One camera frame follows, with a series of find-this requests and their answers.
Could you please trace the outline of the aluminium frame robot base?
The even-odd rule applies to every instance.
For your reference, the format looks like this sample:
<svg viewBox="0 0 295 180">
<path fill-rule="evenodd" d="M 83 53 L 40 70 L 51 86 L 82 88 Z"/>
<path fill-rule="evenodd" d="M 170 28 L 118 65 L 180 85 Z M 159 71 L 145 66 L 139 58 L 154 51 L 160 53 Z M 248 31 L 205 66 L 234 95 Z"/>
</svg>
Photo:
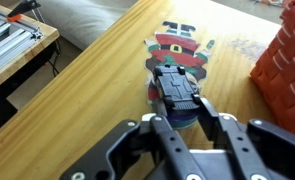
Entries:
<svg viewBox="0 0 295 180">
<path fill-rule="evenodd" d="M 9 12 L 0 6 L 0 85 L 59 37 L 57 29 L 25 15 L 9 22 Z"/>
</svg>

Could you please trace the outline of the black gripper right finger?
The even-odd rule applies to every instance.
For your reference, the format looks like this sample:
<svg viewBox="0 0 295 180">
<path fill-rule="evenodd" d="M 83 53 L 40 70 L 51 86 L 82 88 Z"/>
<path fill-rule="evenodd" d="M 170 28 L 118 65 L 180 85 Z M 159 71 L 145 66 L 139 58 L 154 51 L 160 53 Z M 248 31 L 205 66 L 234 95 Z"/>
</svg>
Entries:
<svg viewBox="0 0 295 180">
<path fill-rule="evenodd" d="M 267 180 L 267 169 L 244 130 L 244 125 L 228 113 L 218 113 L 206 98 L 200 99 L 198 115 L 205 135 L 215 149 L 225 149 L 237 178 Z"/>
</svg>

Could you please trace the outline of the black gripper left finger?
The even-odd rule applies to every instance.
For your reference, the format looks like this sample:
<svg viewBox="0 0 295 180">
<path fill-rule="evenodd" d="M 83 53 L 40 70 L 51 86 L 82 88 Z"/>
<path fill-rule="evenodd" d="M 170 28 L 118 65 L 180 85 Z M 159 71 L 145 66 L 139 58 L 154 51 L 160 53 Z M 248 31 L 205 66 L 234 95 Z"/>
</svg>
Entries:
<svg viewBox="0 0 295 180">
<path fill-rule="evenodd" d="M 179 133 L 161 116 L 147 114 L 142 117 L 159 139 L 159 162 L 146 180 L 206 180 L 195 158 Z"/>
</svg>

